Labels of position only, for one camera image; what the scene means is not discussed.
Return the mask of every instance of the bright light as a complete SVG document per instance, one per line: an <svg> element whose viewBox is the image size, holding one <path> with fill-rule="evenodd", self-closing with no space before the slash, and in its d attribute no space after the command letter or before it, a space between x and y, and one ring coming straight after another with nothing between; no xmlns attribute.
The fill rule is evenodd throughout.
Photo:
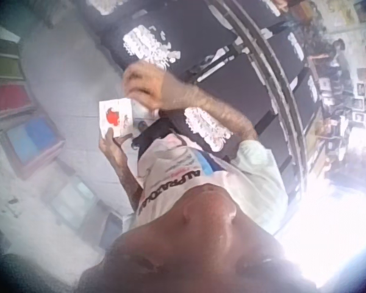
<svg viewBox="0 0 366 293"><path fill-rule="evenodd" d="M366 247L366 196L325 196L304 204L277 238L304 277L322 287Z"/></svg>

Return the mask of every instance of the red drawing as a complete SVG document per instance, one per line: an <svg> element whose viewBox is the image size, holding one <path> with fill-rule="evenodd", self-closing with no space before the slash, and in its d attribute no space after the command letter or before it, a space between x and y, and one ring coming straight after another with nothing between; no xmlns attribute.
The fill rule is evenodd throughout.
<svg viewBox="0 0 366 293"><path fill-rule="evenodd" d="M118 126L120 124L120 115L118 112L113 112L112 108L107 110L106 112L107 122L113 124L114 126Z"/></svg>

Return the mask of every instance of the red canvas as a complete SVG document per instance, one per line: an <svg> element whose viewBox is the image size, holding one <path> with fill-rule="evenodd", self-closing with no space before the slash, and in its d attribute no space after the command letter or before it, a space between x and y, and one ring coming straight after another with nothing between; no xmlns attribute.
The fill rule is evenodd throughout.
<svg viewBox="0 0 366 293"><path fill-rule="evenodd" d="M0 112L14 110L31 104L23 85L0 85Z"/></svg>

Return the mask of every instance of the white t-shirt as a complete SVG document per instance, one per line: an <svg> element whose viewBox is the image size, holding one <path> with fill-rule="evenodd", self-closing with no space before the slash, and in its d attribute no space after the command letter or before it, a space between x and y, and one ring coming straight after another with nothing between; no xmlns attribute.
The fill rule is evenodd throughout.
<svg viewBox="0 0 366 293"><path fill-rule="evenodd" d="M184 136L156 139L138 162L143 195L133 228L168 212L190 188L212 183L225 188L241 210L275 233L287 209L287 194L273 154L255 140L239 146L230 164Z"/></svg>

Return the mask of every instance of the white paper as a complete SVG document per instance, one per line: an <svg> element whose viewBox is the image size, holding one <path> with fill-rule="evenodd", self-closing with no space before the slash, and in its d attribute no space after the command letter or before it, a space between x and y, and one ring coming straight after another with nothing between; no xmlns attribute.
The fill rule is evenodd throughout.
<svg viewBox="0 0 366 293"><path fill-rule="evenodd" d="M103 138L109 128L114 137L125 136L133 131L131 100L128 98L112 99L99 102L99 127Z"/></svg>

